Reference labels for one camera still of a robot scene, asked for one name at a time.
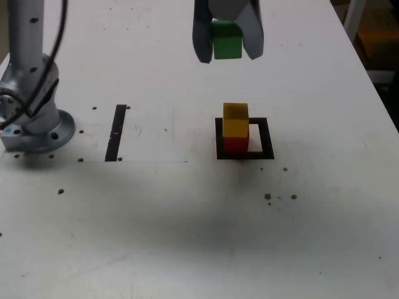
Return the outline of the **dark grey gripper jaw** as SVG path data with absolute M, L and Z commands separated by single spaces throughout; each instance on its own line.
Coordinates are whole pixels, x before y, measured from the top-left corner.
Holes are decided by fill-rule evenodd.
M 193 15 L 193 47 L 201 63 L 211 62 L 213 14 L 209 10 L 208 0 L 195 0 Z

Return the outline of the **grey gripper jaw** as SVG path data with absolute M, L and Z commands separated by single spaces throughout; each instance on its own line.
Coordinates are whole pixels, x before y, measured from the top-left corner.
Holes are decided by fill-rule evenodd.
M 243 46 L 250 59 L 263 55 L 264 31 L 259 1 L 209 1 L 217 59 L 235 59 Z

